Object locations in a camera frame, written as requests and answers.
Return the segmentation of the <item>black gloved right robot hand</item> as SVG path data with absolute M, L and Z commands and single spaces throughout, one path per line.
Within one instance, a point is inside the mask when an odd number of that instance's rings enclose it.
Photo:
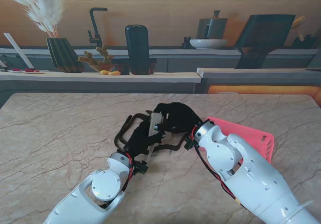
M 189 106 L 180 102 L 159 103 L 153 112 L 161 113 L 165 118 L 158 129 L 173 134 L 190 133 L 202 122 Z

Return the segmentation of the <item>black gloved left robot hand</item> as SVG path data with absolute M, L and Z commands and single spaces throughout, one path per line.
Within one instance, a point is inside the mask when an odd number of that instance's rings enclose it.
M 139 126 L 133 131 L 127 144 L 125 145 L 125 152 L 127 152 L 132 158 L 135 158 L 140 154 L 147 155 L 149 146 L 155 143 L 160 143 L 162 141 L 163 135 L 160 132 L 152 136 L 148 135 L 149 127 L 149 120 L 141 122 Z

